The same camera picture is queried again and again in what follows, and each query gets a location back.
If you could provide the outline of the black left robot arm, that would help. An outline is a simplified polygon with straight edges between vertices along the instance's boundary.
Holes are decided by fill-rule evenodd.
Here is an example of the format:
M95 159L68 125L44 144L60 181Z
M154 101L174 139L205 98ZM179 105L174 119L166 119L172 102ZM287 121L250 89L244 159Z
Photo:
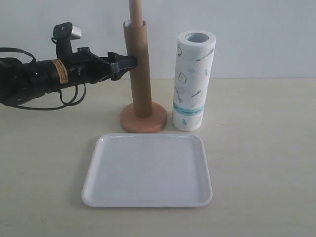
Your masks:
M93 54L89 47L80 47L62 59L22 63L17 58L0 60L0 102L22 108L33 99L62 89L96 84L108 79L117 81L136 68L137 57L109 52L106 57Z

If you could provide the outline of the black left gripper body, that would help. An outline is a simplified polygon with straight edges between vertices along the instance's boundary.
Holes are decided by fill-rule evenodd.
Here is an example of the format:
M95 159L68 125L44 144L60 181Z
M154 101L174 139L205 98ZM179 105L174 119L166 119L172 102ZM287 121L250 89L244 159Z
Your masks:
M107 56L98 56L88 47L79 48L75 53L65 57L64 63L73 84L96 84L105 80L116 80L112 64L116 62L113 52Z

